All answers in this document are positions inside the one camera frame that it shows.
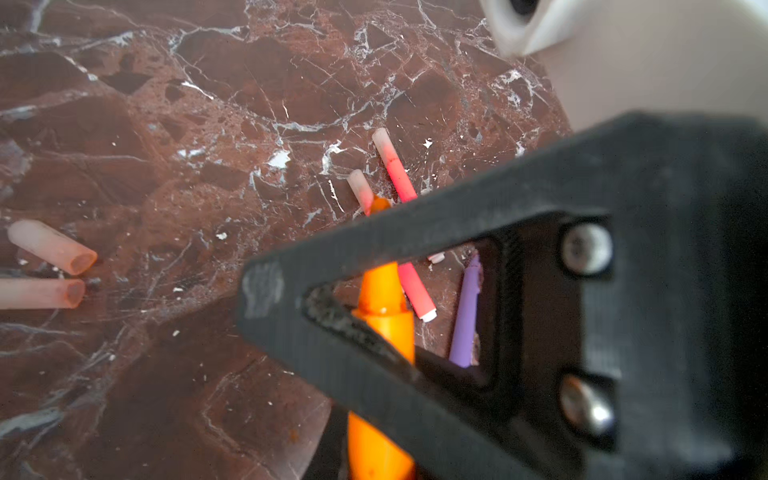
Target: metal screw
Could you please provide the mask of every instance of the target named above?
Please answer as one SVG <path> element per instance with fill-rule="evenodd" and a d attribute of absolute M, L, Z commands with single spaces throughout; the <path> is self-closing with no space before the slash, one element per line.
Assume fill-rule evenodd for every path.
<path fill-rule="evenodd" d="M 563 264 L 577 275 L 595 275 L 605 270 L 614 255 L 611 234 L 596 223 L 580 223 L 563 236 Z"/>
<path fill-rule="evenodd" d="M 560 408 L 577 432 L 594 438 L 611 433 L 616 423 L 614 407 L 603 389 L 570 373 L 560 383 Z"/>

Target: purple chalk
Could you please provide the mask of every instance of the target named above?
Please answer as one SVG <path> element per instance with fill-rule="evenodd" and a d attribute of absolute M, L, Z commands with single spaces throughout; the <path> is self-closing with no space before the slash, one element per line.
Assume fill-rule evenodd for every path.
<path fill-rule="evenodd" d="M 458 299 L 458 313 L 456 314 L 456 325 L 453 328 L 453 341 L 449 356 L 449 360 L 462 367 L 468 367 L 472 363 L 472 345 L 475 343 L 475 321 L 478 314 L 481 273 L 480 256 L 475 255 L 464 270 L 462 295 Z"/>

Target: white plastic part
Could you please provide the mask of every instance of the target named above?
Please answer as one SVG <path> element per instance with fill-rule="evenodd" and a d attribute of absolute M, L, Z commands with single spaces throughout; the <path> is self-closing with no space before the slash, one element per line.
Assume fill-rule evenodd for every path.
<path fill-rule="evenodd" d="M 437 318 L 437 309 L 429 310 L 427 313 L 419 317 L 424 323 L 429 323 Z"/>
<path fill-rule="evenodd" d="M 504 57 L 530 55 L 570 37 L 596 0 L 540 0 L 522 16 L 509 0 L 480 0 L 488 28 Z"/>
<path fill-rule="evenodd" d="M 636 109 L 768 121 L 768 0 L 542 0 L 528 19 L 504 2 L 481 0 L 499 51 L 543 49 L 574 131 Z M 509 33 L 516 22 L 527 36 Z"/>
<path fill-rule="evenodd" d="M 433 253 L 432 255 L 427 257 L 427 260 L 429 260 L 432 263 L 440 263 L 443 260 L 445 260 L 445 252 Z"/>

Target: marble surface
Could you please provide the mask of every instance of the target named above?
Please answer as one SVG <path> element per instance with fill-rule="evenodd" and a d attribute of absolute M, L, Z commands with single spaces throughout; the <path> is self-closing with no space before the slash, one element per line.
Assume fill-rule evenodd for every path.
<path fill-rule="evenodd" d="M 0 478 L 299 478 L 330 401 L 237 335 L 238 272 L 359 216 L 354 168 L 395 196 L 376 127 L 423 194 L 568 134 L 494 52 L 472 0 L 0 0 L 0 227 L 100 255 L 78 309 L 0 312 Z M 441 355 L 466 253 L 415 262 Z"/>

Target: silicone tube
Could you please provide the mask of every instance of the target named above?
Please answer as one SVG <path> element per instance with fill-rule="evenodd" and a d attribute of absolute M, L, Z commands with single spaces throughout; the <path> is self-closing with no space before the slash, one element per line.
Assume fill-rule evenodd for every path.
<path fill-rule="evenodd" d="M 8 239 L 70 275 L 80 275 L 98 258 L 90 248 L 37 220 L 14 222 L 8 228 Z"/>
<path fill-rule="evenodd" d="M 75 308 L 85 295 L 80 279 L 1 278 L 0 310 Z"/>

